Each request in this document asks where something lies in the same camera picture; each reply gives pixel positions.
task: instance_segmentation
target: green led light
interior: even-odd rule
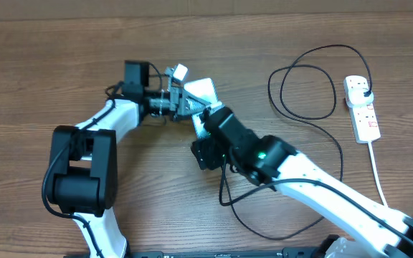
[[[264,159],[266,156],[267,156],[267,154],[265,154],[265,153],[263,153],[263,152],[259,152],[259,153],[257,154],[257,157],[258,157],[259,159]]]

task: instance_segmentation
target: electrical socket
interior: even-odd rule
[[[374,101],[374,94],[367,97],[364,93],[369,90],[367,79],[359,75],[350,75],[343,81],[345,89],[345,99],[349,108],[357,108],[362,105],[371,104]]]
[[[357,143],[368,143],[380,138],[379,124],[372,104],[349,108],[349,110]]]

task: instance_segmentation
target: white plastic part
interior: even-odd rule
[[[306,178],[321,181],[347,195],[359,205],[370,211],[380,219],[394,227],[397,231],[405,233],[407,225],[404,224],[406,214],[378,204],[344,183],[329,176],[321,168],[317,167],[302,153],[296,156],[288,156],[278,168],[280,176],[274,180],[287,178]],[[396,246],[400,238],[388,229],[381,227],[377,222],[369,218],[334,192],[315,186],[311,183],[281,183],[275,186],[284,195],[292,197],[311,207],[336,226],[350,234],[371,257],[387,257],[384,248],[387,244]]]
[[[212,105],[219,102],[216,91],[214,90],[214,83],[211,78],[204,78],[184,83],[184,89],[192,95],[210,102]],[[201,113],[192,115],[192,123],[194,124],[197,137],[205,138],[208,136],[208,132],[205,130],[203,122],[200,121],[200,114]]]
[[[113,208],[105,210],[100,218],[93,214],[75,213],[86,221],[89,221],[93,236],[105,258],[123,258],[127,249],[127,240],[119,230],[118,223],[115,219]],[[87,229],[81,221],[73,219],[79,226],[82,235],[90,249],[90,258],[96,258],[97,251],[95,250],[92,240]]]
[[[364,93],[369,90],[369,85],[366,78],[362,76],[347,76],[343,81],[343,87],[345,89],[345,99],[350,108],[371,104],[374,101],[372,92],[369,96],[364,96]]]
[[[386,202],[384,192],[381,190],[379,173],[377,172],[376,159],[374,157],[374,150],[372,149],[372,143],[368,142],[367,146],[369,147],[369,155],[371,156],[371,164],[372,164],[372,173],[374,174],[374,180],[376,181],[377,191],[379,192],[381,202],[384,204],[385,207],[388,207],[388,203]]]
[[[174,67],[173,78],[176,81],[182,82],[186,74],[187,74],[187,67],[183,66],[182,64],[178,64]]]
[[[81,129],[91,123],[94,118],[98,118],[104,112],[108,111],[112,107],[113,101],[106,101],[105,107],[92,116],[89,120],[76,125],[77,128]],[[100,120],[96,125],[92,126],[88,130],[115,130],[116,143],[122,140],[123,136],[128,133],[128,131],[136,128],[139,123],[139,111],[138,104],[130,100],[115,100],[115,107],[113,110],[107,114],[102,120]],[[91,161],[92,156],[83,156],[83,161]]]
[[[326,250],[325,258],[364,258],[370,257],[363,247],[355,241],[349,241],[345,237],[339,237]]]

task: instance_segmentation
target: white power cable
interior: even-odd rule
[[[374,151],[372,150],[372,142],[367,142],[367,146],[369,147],[369,154],[371,155],[371,163],[372,163],[372,172],[374,173],[374,178],[376,180],[377,191],[379,191],[381,202],[384,204],[385,207],[388,207],[386,203],[384,192],[381,190],[379,175],[377,173],[376,167],[376,159],[374,157]]]

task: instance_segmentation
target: plug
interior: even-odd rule
[[[364,96],[364,93],[369,90],[367,79],[359,75],[350,75],[343,81],[345,88],[345,99],[350,108],[371,104],[374,101],[374,94],[371,92],[369,96]]]

